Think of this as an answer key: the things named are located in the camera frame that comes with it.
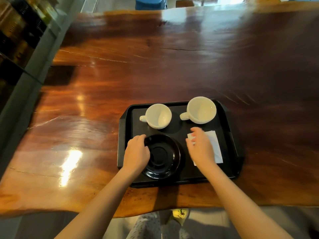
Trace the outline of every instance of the black saucer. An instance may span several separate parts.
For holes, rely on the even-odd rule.
[[[152,179],[164,179],[174,174],[180,164],[181,152],[175,140],[156,134],[144,140],[151,157],[143,173]]]

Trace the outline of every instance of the white napkin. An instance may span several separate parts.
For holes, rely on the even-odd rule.
[[[214,154],[215,154],[215,162],[216,163],[223,163],[223,158],[221,156],[221,151],[220,151],[220,147],[219,147],[219,143],[218,143],[218,139],[216,136],[216,132],[215,131],[208,131],[205,132],[206,135],[209,138],[209,141],[211,142],[213,149],[214,149]],[[188,139],[192,140],[194,137],[191,135],[191,133],[187,134]]]

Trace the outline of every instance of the cup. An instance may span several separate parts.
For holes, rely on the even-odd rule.
[[[167,127],[172,119],[171,110],[163,104],[151,105],[145,116],[140,116],[140,121],[147,122],[150,127],[155,129],[162,129]]]
[[[189,101],[186,112],[180,115],[182,120],[190,119],[197,124],[207,123],[216,116],[216,106],[208,98],[198,96]]]

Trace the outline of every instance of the person's left arm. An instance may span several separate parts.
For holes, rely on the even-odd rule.
[[[123,168],[55,239],[100,239],[103,237],[127,188],[143,171],[150,159],[144,146],[146,135],[135,136],[127,145]]]

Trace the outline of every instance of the hand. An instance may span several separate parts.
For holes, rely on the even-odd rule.
[[[150,160],[150,150],[144,146],[146,135],[133,137],[128,143],[124,154],[123,168],[137,177],[145,169]]]
[[[192,140],[186,138],[188,152],[199,170],[205,175],[207,170],[210,171],[211,165],[216,165],[213,146],[202,129],[193,127],[190,130],[195,138]]]

